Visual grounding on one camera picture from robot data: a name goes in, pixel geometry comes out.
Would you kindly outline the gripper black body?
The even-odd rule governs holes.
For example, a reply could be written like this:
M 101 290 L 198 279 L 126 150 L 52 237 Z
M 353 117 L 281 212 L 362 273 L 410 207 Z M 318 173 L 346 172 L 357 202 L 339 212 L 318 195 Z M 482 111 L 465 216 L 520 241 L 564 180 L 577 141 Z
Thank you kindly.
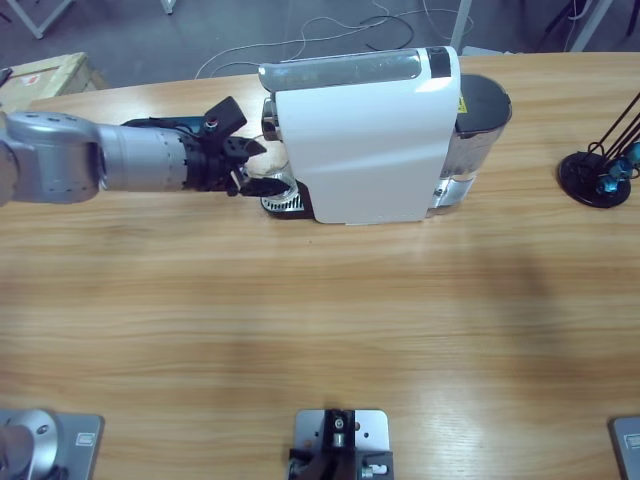
M 244 165 L 248 161 L 228 161 L 224 155 L 224 142 L 211 148 L 211 144 L 194 136 L 181 135 L 184 147 L 186 177 L 182 182 L 184 190 L 196 192 L 225 192 L 234 182 L 239 184 L 248 179 Z

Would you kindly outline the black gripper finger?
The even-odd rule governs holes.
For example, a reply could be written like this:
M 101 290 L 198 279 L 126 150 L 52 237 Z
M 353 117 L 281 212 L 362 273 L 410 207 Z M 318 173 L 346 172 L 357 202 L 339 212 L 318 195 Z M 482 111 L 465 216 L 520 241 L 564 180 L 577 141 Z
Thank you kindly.
M 224 142 L 224 155 L 228 161 L 247 161 L 266 152 L 262 144 L 251 138 L 229 137 Z
M 271 197 L 278 196 L 290 190 L 290 185 L 274 178 L 248 178 L 239 184 L 236 182 L 229 188 L 229 195 L 248 197 Z

